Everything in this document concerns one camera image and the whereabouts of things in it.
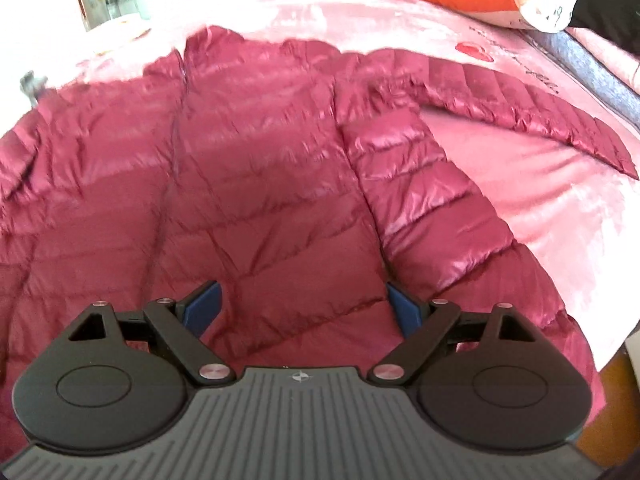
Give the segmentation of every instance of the mattress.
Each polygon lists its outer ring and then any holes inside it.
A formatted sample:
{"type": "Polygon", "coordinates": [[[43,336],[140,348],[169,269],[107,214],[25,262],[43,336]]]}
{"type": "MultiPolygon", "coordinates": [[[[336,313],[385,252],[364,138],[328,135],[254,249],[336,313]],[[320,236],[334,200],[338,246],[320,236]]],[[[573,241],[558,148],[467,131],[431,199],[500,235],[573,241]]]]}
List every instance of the mattress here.
{"type": "Polygon", "coordinates": [[[598,36],[588,28],[568,28],[578,43],[637,94],[640,93],[640,59],[598,36]]]}
{"type": "Polygon", "coordinates": [[[610,72],[586,47],[566,32],[545,34],[528,31],[526,35],[596,97],[633,123],[636,128],[640,128],[640,96],[610,72]]]}
{"type": "MultiPolygon", "coordinates": [[[[171,13],[154,18],[146,36],[85,60],[75,76],[135,76],[150,59],[182,49],[184,38],[205,24],[260,40],[317,38],[342,50],[405,48],[493,68],[553,92],[615,129],[640,162],[635,128],[516,32],[419,0],[201,0],[194,7],[195,2],[181,6],[172,0],[171,13]]],[[[552,140],[444,112],[428,125],[551,275],[602,368],[640,319],[636,271],[628,264],[628,255],[640,251],[640,184],[552,140]]]]}

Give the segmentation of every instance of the jacket sleeve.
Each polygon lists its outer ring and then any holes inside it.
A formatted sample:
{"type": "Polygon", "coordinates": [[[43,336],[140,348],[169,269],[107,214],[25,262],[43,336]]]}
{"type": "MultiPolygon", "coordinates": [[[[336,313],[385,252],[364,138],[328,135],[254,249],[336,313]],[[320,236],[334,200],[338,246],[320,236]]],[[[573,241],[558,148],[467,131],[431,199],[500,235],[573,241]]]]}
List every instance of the jacket sleeve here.
{"type": "Polygon", "coordinates": [[[391,274],[421,299],[463,310],[514,304],[591,385],[595,416],[602,384],[553,281],[420,117],[401,108],[344,124],[342,134],[391,274]]]}
{"type": "Polygon", "coordinates": [[[444,108],[515,132],[555,139],[638,179],[630,153],[610,126],[513,76],[407,50],[384,49],[359,58],[350,77],[367,86],[378,109],[444,108]]]}

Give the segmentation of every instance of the bed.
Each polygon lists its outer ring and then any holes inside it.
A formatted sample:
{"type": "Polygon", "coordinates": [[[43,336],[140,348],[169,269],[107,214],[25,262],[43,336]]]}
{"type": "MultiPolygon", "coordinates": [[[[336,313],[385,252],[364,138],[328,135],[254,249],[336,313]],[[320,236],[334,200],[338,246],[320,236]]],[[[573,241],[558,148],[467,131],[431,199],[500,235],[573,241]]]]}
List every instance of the bed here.
{"type": "MultiPolygon", "coordinates": [[[[261,40],[316,38],[341,50],[406,48],[494,68],[553,92],[611,126],[640,160],[634,126],[517,32],[418,0],[243,0],[232,7],[230,12],[229,6],[203,3],[196,13],[181,13],[174,6],[152,20],[148,34],[85,60],[73,77],[88,82],[135,76],[149,60],[173,47],[182,49],[184,38],[204,24],[261,40]]],[[[69,71],[52,76],[58,84],[69,78],[69,71]]],[[[636,272],[628,264],[628,255],[640,250],[640,184],[552,140],[470,121],[461,130],[452,127],[459,119],[444,112],[438,117],[430,122],[436,140],[551,275],[591,345],[598,370],[603,368],[640,320],[633,303],[636,272]]]]}

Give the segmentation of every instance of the metal pin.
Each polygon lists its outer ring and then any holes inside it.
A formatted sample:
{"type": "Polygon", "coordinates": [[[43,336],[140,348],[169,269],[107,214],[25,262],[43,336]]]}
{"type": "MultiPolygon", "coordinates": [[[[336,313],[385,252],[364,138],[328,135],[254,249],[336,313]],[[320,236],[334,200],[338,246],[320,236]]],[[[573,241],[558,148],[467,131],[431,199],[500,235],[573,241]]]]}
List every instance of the metal pin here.
{"type": "Polygon", "coordinates": [[[219,381],[220,379],[226,379],[231,373],[231,368],[223,364],[210,364],[204,365],[200,369],[200,375],[205,379],[212,381],[219,381]]]}
{"type": "Polygon", "coordinates": [[[398,365],[378,365],[373,374],[383,381],[397,381],[404,376],[404,369],[398,365]]]}

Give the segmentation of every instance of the red puffer jacket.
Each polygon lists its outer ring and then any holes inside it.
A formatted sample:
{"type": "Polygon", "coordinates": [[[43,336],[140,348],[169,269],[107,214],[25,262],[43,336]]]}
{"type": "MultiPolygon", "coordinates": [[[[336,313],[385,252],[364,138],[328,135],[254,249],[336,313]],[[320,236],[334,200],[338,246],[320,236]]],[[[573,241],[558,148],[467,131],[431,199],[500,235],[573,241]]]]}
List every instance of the red puffer jacket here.
{"type": "Polygon", "coordinates": [[[120,310],[224,288],[204,335],[247,364],[370,367],[401,339],[388,269],[425,300],[516,304],[604,398],[554,285],[417,115],[553,136],[629,174],[613,131],[475,66],[220,28],[142,78],[47,95],[0,140],[0,460],[24,444],[10,391],[97,299],[120,310]]]}

